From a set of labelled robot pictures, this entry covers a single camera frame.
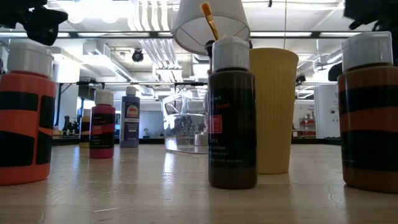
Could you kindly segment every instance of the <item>security camera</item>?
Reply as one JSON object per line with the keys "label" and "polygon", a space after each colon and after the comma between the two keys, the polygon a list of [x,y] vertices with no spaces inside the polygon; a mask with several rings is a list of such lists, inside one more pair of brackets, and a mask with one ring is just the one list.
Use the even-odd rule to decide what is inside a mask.
{"label": "security camera", "polygon": [[142,54],[142,49],[134,49],[134,54],[132,55],[132,60],[134,62],[141,62],[144,59],[144,55]]}

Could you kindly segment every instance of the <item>orange paint bottle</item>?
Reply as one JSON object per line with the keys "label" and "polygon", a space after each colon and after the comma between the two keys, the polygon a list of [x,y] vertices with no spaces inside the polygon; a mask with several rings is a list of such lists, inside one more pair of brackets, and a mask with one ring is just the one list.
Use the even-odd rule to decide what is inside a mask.
{"label": "orange paint bottle", "polygon": [[53,57],[45,47],[10,46],[0,81],[0,185],[47,178],[55,106]]}

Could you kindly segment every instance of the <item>red paint bottle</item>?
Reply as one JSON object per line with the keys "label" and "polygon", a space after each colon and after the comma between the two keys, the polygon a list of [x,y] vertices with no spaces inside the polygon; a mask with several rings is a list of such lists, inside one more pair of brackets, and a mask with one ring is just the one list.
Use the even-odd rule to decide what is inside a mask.
{"label": "red paint bottle", "polygon": [[91,109],[90,158],[112,158],[116,114],[116,109],[112,106],[113,92],[96,90],[94,101],[96,106]]}
{"label": "red paint bottle", "polygon": [[46,179],[50,172],[55,106],[51,50],[10,46],[0,81],[0,185]]}

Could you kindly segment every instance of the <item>brown paint bottle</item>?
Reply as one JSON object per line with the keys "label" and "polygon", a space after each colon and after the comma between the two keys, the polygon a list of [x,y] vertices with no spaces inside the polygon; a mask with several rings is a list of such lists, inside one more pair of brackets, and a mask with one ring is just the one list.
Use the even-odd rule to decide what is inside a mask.
{"label": "brown paint bottle", "polygon": [[398,67],[390,32],[366,32],[343,43],[338,77],[344,181],[398,193]]}
{"label": "brown paint bottle", "polygon": [[213,44],[209,76],[209,182],[223,189],[257,184],[256,101],[249,43],[228,37]]}

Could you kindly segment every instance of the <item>yellow cup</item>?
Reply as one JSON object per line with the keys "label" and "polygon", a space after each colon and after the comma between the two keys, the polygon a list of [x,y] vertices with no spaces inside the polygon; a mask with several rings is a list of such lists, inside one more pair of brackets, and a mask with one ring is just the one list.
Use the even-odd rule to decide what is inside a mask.
{"label": "yellow cup", "polygon": [[257,171],[289,170],[295,78],[299,57],[288,50],[250,50],[250,71],[256,78]]}

